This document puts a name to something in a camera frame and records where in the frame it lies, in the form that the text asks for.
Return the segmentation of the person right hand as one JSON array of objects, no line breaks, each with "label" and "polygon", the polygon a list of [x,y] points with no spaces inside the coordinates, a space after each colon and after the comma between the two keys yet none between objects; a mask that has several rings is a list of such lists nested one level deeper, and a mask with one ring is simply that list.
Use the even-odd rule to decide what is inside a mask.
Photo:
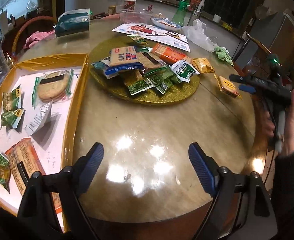
[{"label": "person right hand", "polygon": [[[275,125],[271,121],[268,111],[263,109],[261,114],[262,133],[268,139],[274,135]],[[282,151],[278,154],[280,158],[290,157],[294,154],[294,89],[291,91],[291,105],[286,113],[283,132]]]}]

